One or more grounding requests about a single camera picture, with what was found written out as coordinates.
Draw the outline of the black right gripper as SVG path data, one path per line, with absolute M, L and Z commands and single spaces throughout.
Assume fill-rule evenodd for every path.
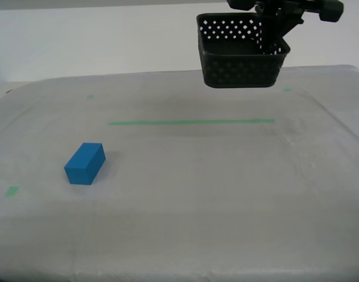
M 265 54 L 272 53 L 276 37 L 283 38 L 297 25 L 303 24 L 304 12 L 319 14 L 320 20 L 326 22 L 337 22 L 344 12 L 341 1 L 227 0 L 227 3 L 232 9 L 249 11 L 255 8 L 261 13 L 261 45 Z

